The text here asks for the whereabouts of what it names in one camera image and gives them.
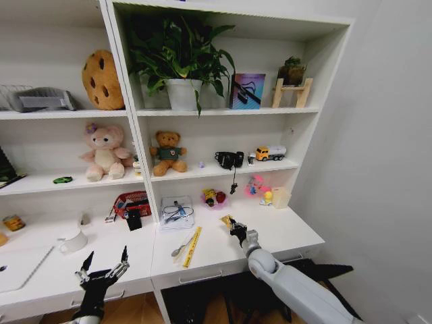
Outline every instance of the pink teddy bear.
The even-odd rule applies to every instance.
[[[131,166],[134,160],[128,149],[120,147],[123,137],[119,126],[98,128],[95,124],[87,125],[85,139],[92,150],[80,158],[92,163],[86,172],[88,181],[99,181],[104,174],[111,179],[124,176],[124,167]]]

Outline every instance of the yellow toy truck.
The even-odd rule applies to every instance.
[[[282,145],[259,146],[255,152],[258,161],[275,160],[281,161],[286,154],[286,147]]]

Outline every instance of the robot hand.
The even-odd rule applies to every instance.
[[[329,290],[263,250],[257,231],[248,231],[245,225],[230,219],[230,234],[238,237],[254,276],[268,284],[275,295],[308,324],[362,323]]]
[[[102,321],[103,299],[109,286],[112,286],[128,270],[128,250],[126,246],[121,255],[121,261],[114,268],[95,271],[87,274],[92,263],[94,252],[84,260],[81,270],[75,272],[80,280],[80,286],[85,290],[80,310],[74,314],[69,324],[98,324]]]

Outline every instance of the red bag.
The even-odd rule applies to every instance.
[[[149,200],[145,191],[133,191],[121,194],[115,199],[113,210],[124,219],[124,213],[139,209],[141,217],[151,215]]]

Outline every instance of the ruler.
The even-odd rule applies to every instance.
[[[201,226],[198,226],[196,228],[194,237],[192,239],[192,243],[191,243],[189,251],[188,251],[188,255],[186,256],[186,260],[183,263],[183,267],[185,267],[185,268],[189,267],[190,260],[192,259],[192,255],[194,254],[194,251],[195,251],[196,243],[198,242],[198,237],[200,236],[200,233],[201,233],[201,229],[202,229]]]

